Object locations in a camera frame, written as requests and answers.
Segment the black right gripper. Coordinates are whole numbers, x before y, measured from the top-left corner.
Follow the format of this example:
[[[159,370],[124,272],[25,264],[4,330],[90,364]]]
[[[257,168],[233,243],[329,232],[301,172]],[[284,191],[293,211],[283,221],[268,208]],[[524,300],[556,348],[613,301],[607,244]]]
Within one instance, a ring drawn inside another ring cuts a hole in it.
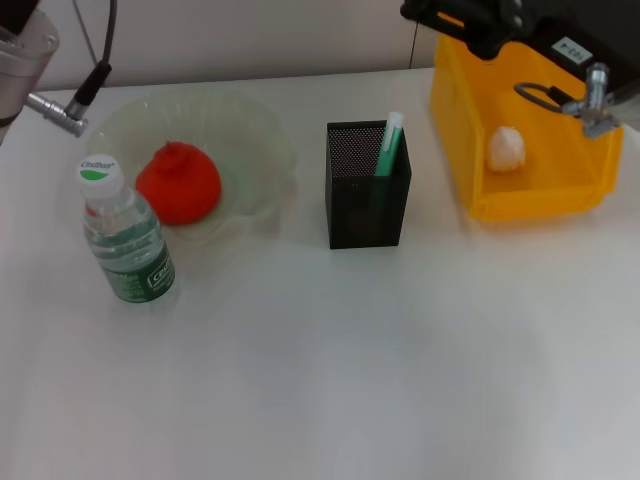
[[[587,69],[609,69],[614,105],[639,95],[637,1],[406,0],[401,15],[461,41],[481,60],[492,60],[518,41],[584,81]]]

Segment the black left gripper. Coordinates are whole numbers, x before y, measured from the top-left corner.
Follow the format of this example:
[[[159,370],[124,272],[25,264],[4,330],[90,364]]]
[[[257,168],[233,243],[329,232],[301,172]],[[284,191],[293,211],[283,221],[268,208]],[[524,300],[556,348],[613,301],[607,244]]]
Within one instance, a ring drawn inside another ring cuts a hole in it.
[[[19,35],[38,4],[39,0],[0,0],[1,30]]]

